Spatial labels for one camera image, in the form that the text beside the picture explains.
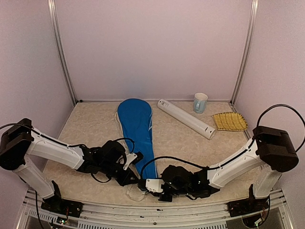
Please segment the blue racket cover bag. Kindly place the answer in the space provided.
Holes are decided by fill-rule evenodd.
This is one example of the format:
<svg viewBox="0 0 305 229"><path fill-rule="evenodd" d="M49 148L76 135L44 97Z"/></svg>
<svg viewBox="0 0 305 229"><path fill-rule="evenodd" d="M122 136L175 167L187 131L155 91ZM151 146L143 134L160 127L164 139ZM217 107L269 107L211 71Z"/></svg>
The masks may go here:
<svg viewBox="0 0 305 229"><path fill-rule="evenodd" d="M130 138L134 142L125 140L130 152L141 152L143 159L136 163L138 173L142 167L154 159L153 132L152 132L152 108L144 100L130 98L121 102L117 107L116 119L123 137Z"/></svg>

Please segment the white shuttlecock tube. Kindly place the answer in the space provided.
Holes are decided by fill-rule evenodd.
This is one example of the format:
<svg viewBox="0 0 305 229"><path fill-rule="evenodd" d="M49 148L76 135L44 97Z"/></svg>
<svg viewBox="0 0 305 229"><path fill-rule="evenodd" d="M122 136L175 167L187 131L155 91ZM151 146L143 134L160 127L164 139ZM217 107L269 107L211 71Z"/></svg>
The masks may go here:
<svg viewBox="0 0 305 229"><path fill-rule="evenodd" d="M213 128L210 125L206 124L205 122L199 120L198 118L192 116L188 112L175 106L174 104L170 103L167 100L160 99L157 102L157 107L159 109L161 109L162 111L166 112L167 114L169 114L170 116L174 117L175 119L177 119L184 125L193 129L197 133L201 134L208 140L211 140L216 133L215 128Z"/></svg>

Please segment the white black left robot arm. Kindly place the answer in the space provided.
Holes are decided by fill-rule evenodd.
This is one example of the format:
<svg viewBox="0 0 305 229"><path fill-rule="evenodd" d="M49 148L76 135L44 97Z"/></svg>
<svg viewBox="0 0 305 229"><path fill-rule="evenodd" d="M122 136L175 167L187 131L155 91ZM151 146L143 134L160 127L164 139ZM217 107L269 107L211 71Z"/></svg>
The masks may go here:
<svg viewBox="0 0 305 229"><path fill-rule="evenodd" d="M103 146L91 148L84 144L69 145L41 133L28 118L2 128L7 128L7 131L0 138L1 168L17 174L56 212L64 211L67 202L61 197L57 184L43 177L30 156L55 161L85 174L100 172L109 179L114 178L120 186L140 181L129 167L137 159L137 154L127 154L117 140L109 140Z"/></svg>

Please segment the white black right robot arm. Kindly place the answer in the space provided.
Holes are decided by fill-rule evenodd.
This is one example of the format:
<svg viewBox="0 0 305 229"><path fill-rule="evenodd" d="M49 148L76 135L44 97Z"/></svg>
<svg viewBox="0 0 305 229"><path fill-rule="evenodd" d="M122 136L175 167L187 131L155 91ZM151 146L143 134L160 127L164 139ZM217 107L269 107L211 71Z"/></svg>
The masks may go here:
<svg viewBox="0 0 305 229"><path fill-rule="evenodd" d="M249 212L255 211L282 174L295 168L299 159L285 130L259 126L253 133L253 139L214 168L204 167L192 173L181 166L168 166L158 181L157 191L169 196L207 198L238 176L263 166L253 184L253 194L244 200L244 208Z"/></svg>

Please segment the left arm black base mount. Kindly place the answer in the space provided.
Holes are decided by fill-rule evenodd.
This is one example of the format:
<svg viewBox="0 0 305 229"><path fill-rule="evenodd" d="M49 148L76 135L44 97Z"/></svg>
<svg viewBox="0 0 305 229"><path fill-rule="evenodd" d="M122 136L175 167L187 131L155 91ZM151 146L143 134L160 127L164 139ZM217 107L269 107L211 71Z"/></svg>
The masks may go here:
<svg viewBox="0 0 305 229"><path fill-rule="evenodd" d="M41 208L50 212L65 215L66 217L79 218L81 215L83 204L78 201L63 199L61 197L59 186L55 181L51 181L54 187L53 196L43 199Z"/></svg>

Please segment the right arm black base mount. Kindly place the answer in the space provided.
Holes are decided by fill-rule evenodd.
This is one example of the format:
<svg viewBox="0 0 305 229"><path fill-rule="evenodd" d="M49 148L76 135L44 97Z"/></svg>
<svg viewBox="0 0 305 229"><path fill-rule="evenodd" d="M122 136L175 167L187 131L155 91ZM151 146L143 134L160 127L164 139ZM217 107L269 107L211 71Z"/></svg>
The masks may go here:
<svg viewBox="0 0 305 229"><path fill-rule="evenodd" d="M256 198L254 196L253 184L249 187L248 198L230 201L227 203L230 217L242 216L268 208L268 200L270 196L265 198Z"/></svg>

